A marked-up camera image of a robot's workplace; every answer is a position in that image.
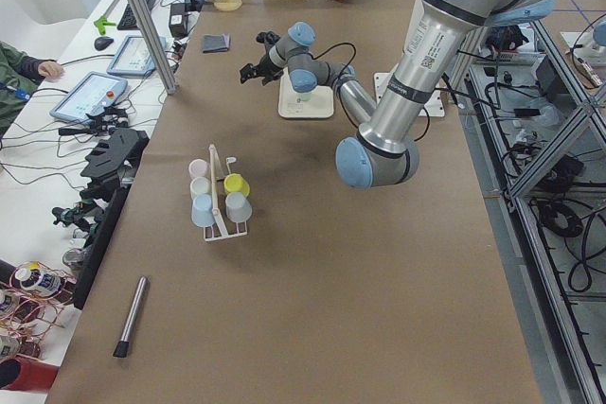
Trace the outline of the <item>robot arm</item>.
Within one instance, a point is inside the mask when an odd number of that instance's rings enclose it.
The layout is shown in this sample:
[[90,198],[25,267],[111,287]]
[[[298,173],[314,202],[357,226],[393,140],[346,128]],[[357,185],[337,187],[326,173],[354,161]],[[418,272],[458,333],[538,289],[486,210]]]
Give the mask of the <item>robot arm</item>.
[[293,24],[283,36],[260,33],[265,54],[258,64],[243,66],[241,81],[260,78],[268,83],[286,72],[297,93],[331,88],[359,123],[356,135],[336,148],[342,181],[354,188],[399,184],[419,165],[419,152],[408,132],[465,36],[482,26],[542,19],[554,5],[555,0],[422,0],[423,15],[379,102],[363,88],[351,66],[312,58],[315,32],[304,22]]

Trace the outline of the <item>person's hand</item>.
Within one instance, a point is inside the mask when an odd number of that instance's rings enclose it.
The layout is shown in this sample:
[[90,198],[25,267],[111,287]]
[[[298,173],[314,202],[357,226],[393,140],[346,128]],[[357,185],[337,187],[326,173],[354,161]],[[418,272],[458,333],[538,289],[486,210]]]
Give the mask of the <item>person's hand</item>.
[[44,79],[58,79],[63,73],[63,67],[56,61],[42,61],[37,68],[38,74]]

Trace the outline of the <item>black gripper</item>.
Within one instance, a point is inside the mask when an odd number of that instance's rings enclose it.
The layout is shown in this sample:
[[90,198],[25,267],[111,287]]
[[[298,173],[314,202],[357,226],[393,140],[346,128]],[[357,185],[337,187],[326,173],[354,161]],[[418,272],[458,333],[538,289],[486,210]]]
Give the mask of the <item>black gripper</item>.
[[249,79],[261,78],[261,84],[266,85],[280,79],[284,67],[285,60],[279,55],[277,48],[272,46],[257,65],[247,63],[240,69],[240,82],[244,84]]

